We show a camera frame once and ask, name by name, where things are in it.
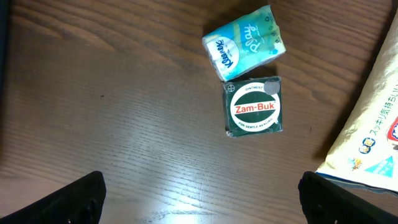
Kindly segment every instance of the blue tissue packaging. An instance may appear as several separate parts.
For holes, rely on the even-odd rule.
[[[270,6],[218,28],[202,41],[224,82],[269,63],[286,51]]]

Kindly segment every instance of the wooden table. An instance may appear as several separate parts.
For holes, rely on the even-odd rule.
[[[297,184],[343,127],[391,0],[274,0],[284,132],[225,135],[203,34],[267,4],[14,0],[2,93],[0,216],[100,170],[102,223],[306,223]],[[389,194],[351,190],[398,214]]]

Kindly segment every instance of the black object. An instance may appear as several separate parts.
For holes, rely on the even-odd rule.
[[[2,75],[4,72],[4,55],[6,52],[7,40],[7,15],[8,15],[8,0],[0,0],[0,86]]]
[[[398,223],[398,217],[377,208],[313,172],[304,173],[298,190],[308,224]]]
[[[104,177],[94,171],[0,219],[0,224],[98,224],[105,195]]]

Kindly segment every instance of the plastic wrapper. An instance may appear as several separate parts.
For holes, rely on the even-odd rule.
[[[394,18],[361,96],[317,173],[342,184],[398,192],[397,161],[398,20]]]
[[[224,82],[269,63],[286,51],[270,6],[220,27],[202,41]]]

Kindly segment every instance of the green tin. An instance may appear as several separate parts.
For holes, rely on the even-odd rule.
[[[267,77],[223,83],[229,137],[283,131],[280,81],[280,77]]]

